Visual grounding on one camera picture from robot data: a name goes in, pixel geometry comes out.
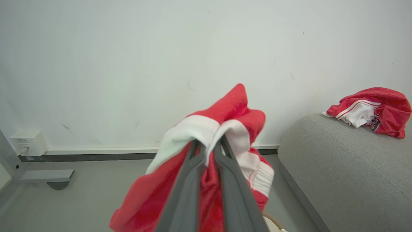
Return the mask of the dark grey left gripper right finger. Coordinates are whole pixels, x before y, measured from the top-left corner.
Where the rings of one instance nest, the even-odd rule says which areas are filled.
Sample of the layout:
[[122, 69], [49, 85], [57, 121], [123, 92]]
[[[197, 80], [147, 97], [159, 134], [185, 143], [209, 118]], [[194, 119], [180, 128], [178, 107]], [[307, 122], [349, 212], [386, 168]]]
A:
[[268, 232], [262, 212], [223, 135], [214, 148], [222, 192], [226, 232]]

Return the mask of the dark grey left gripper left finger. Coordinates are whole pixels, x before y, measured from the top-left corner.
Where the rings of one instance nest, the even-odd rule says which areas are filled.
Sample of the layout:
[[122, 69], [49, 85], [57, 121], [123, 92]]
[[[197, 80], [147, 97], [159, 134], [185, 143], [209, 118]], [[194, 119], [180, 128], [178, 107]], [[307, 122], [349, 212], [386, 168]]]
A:
[[162, 210], [156, 232], [198, 231], [205, 153], [205, 146], [200, 141], [192, 142]]

